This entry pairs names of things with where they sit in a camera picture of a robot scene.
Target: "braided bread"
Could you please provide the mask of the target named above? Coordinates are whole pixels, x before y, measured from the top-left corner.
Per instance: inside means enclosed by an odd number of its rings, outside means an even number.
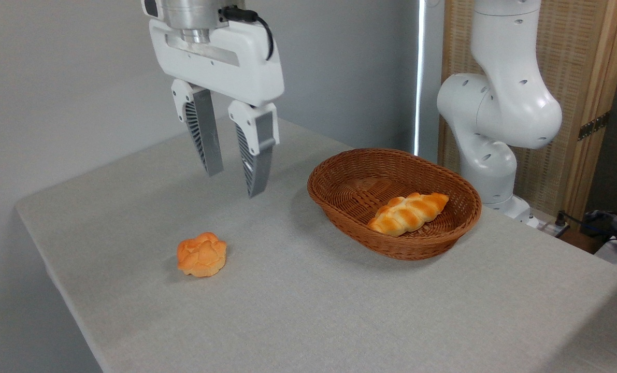
[[[375,217],[368,222],[368,227],[389,236],[416,231],[434,220],[444,210],[448,200],[449,197],[441,193],[412,193],[407,198],[391,198],[377,210]]]

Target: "woven panel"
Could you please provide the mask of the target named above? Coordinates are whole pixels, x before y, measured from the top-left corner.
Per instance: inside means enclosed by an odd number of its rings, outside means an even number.
[[[445,76],[483,71],[469,50],[473,0],[450,0],[444,50]],[[587,63],[595,54],[592,37],[597,35],[605,2],[600,0],[544,0],[538,24],[536,54],[548,89],[562,106],[562,127],[555,139],[538,150],[513,148],[518,159],[514,193],[533,208],[548,214],[559,210],[560,196],[569,171],[567,150],[577,138],[581,118],[578,100],[583,81],[588,78]],[[458,170],[460,160],[455,139],[443,132],[443,165]]]

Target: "oval basket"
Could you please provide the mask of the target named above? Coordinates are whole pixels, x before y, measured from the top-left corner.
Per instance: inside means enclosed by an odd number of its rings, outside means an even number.
[[[366,226],[391,198],[414,192],[447,194],[449,201],[435,220],[398,237]],[[374,252],[400,260],[444,253],[481,215],[481,198],[467,180],[393,149],[354,149],[332,156],[311,173],[308,194],[340,231]]]

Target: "basket rim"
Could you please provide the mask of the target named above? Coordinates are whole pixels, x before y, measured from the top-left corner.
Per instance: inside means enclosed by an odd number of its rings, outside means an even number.
[[[394,154],[394,155],[400,155],[400,156],[405,156],[407,158],[411,158],[415,161],[420,161],[421,163],[424,163],[430,167],[434,167],[437,168],[438,170],[448,173],[451,177],[455,177],[457,179],[459,179],[460,181],[463,182],[463,184],[465,185],[465,187],[467,187],[467,189],[470,189],[470,191],[472,191],[472,195],[475,197],[475,203],[476,203],[476,207],[474,208],[474,210],[472,210],[472,214],[470,214],[469,217],[467,217],[467,219],[465,220],[464,223],[460,224],[459,226],[455,227],[454,229],[452,229],[451,231],[448,232],[444,232],[441,234],[434,234],[434,235],[430,235],[430,236],[415,236],[415,237],[407,237],[407,236],[389,236],[388,234],[384,234],[384,233],[380,233],[377,231],[373,231],[373,229],[370,229],[366,224],[363,224],[361,222],[359,222],[358,220],[354,220],[353,218],[350,217],[349,214],[347,214],[346,212],[344,212],[343,210],[341,210],[340,208],[338,208],[337,206],[334,206],[330,203],[328,203],[327,201],[325,201],[323,198],[320,197],[320,195],[318,195],[318,193],[315,192],[315,190],[313,189],[313,185],[315,184],[315,178],[317,177],[317,173],[316,171],[323,166],[323,164],[327,161],[330,160],[334,160],[339,158],[340,156],[346,156],[346,155],[350,155],[352,153],[369,153],[370,151],[375,151],[375,152],[382,152],[382,153],[390,153],[390,154]],[[412,153],[408,153],[406,151],[401,151],[398,149],[387,149],[387,148],[358,148],[358,149],[350,149],[350,150],[346,150],[346,151],[342,151],[341,153],[338,153],[336,155],[330,156],[329,158],[325,159],[324,161],[322,161],[317,167],[315,167],[315,169],[313,170],[313,172],[311,172],[311,174],[308,177],[308,194],[310,194],[311,198],[313,198],[313,200],[315,200],[316,202],[318,202],[318,205],[320,205],[322,208],[324,208],[324,206],[327,206],[328,208],[331,208],[332,210],[335,210],[336,212],[338,212],[342,218],[346,218],[348,219],[350,222],[355,223],[356,225],[360,226],[360,227],[364,227],[365,229],[367,229],[370,232],[373,232],[373,234],[379,236],[379,237],[383,237],[383,238],[393,238],[393,239],[398,239],[400,241],[420,241],[423,239],[436,239],[436,238],[443,238],[445,241],[448,241],[450,239],[458,239],[460,238],[463,234],[465,234],[467,231],[469,231],[471,229],[471,227],[476,224],[479,221],[479,218],[481,217],[481,208],[482,203],[481,203],[481,196],[479,196],[479,193],[476,191],[476,189],[474,189],[474,186],[472,186],[471,183],[469,183],[467,180],[465,180],[464,177],[458,175],[457,173],[453,172],[452,170],[449,170],[448,168],[445,168],[443,166],[440,165],[436,165],[435,163],[432,163],[424,158],[421,158],[420,156],[414,155]]]

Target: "power strip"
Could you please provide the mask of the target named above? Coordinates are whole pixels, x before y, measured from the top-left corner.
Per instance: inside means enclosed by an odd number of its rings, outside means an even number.
[[[566,231],[566,229],[569,228],[569,226],[568,224],[564,224],[563,226],[557,226],[556,224],[554,224],[554,222],[540,222],[540,224],[538,224],[538,227],[536,228],[543,233],[547,233],[550,234],[550,236],[558,238],[559,236],[564,234],[564,232]]]

